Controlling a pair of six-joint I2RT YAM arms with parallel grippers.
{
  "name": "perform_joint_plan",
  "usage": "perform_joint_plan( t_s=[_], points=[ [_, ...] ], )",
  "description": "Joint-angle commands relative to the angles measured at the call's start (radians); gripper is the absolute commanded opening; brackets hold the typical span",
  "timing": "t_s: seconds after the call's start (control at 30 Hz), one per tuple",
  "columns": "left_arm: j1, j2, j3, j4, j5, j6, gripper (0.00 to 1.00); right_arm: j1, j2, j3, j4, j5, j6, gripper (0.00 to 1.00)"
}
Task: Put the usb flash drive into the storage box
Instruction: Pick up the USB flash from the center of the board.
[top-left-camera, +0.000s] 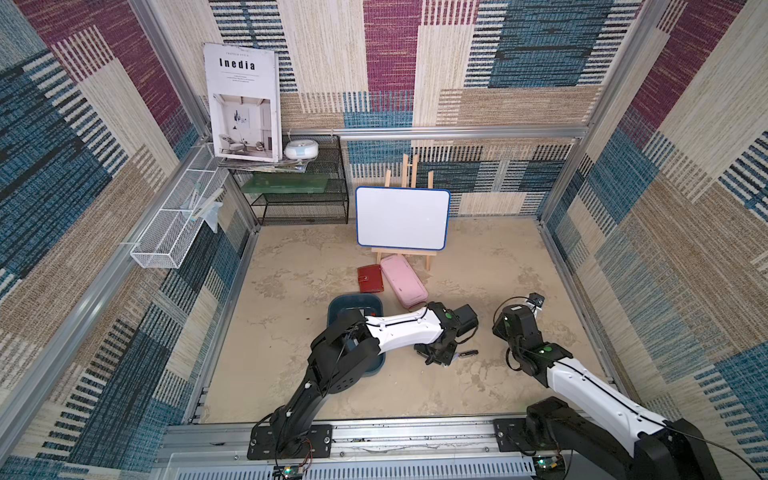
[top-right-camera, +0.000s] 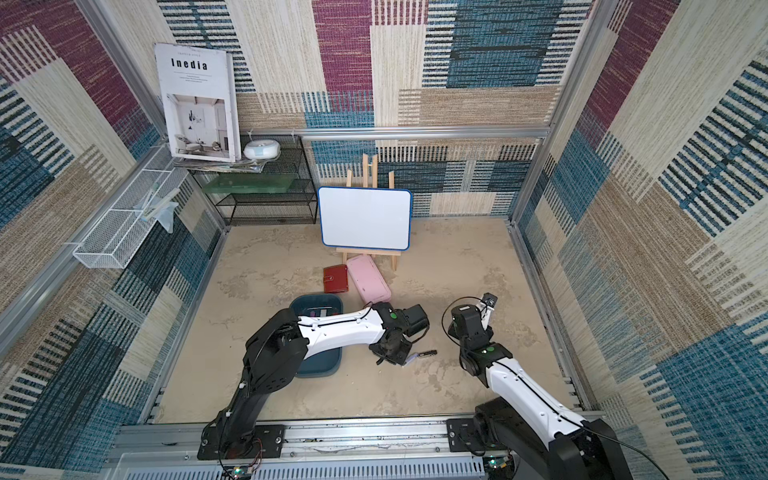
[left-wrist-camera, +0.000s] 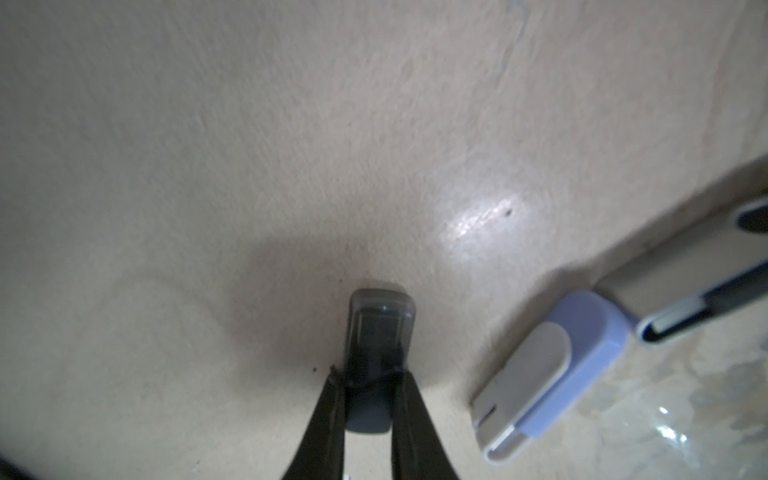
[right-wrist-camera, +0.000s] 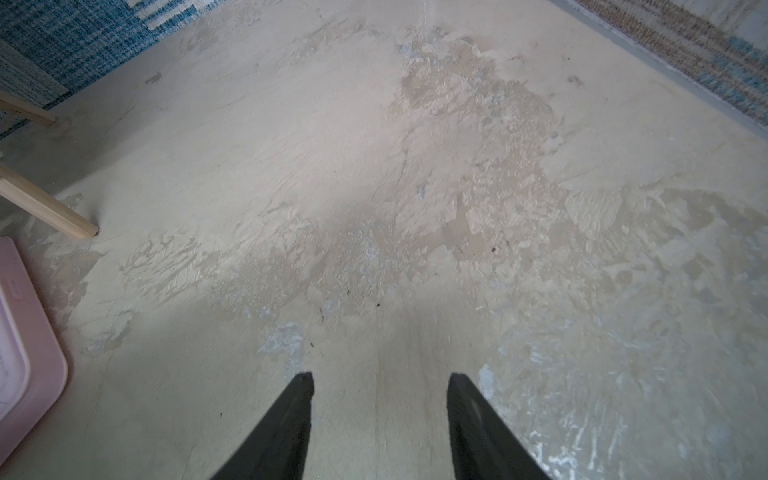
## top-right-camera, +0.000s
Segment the teal plastic storage box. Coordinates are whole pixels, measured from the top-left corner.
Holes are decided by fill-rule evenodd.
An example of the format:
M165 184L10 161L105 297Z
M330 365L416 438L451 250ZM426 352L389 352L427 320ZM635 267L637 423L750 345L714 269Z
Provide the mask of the teal plastic storage box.
M321 309L328 309L328 316L344 312L342 300L333 294L302 295L294 299L290 309L297 316L319 317ZM297 372L298 378L320 378L333 375L339 368L342 349L336 348L306 358Z

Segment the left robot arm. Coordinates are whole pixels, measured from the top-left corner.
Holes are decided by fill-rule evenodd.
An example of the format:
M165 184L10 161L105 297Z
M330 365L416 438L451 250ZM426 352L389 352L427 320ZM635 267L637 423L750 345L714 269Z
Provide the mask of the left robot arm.
M246 342L240 381L228 405L202 430L197 458L251 455L257 438L254 426L268 396L289 385L305 359L337 348L366 345L379 362L403 366L413 343L429 326L420 305L395 309L378 302L325 317L278 311Z

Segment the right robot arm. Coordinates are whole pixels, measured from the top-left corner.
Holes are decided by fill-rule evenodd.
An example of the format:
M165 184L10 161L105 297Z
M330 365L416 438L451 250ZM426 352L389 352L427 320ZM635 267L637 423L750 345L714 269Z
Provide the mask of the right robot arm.
M496 297L461 297L443 315L444 333L459 348L459 363L498 397L475 409L479 441L519 455L546 479L630 479L615 432L559 402L528 375L513 354L492 340Z

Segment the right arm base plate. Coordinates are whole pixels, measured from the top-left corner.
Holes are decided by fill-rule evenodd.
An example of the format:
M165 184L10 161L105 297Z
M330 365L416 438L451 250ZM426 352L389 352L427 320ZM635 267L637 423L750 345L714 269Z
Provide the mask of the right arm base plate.
M495 445L478 430L473 418L449 418L445 421L449 450L475 456L485 455Z

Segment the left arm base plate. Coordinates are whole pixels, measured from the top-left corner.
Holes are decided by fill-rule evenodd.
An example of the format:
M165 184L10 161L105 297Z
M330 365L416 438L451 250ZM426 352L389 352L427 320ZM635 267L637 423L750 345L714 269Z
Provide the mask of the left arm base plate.
M210 423L201 433L197 459L254 460L279 458L286 426L282 424L257 424L245 433L233 434L220 440L222 424Z

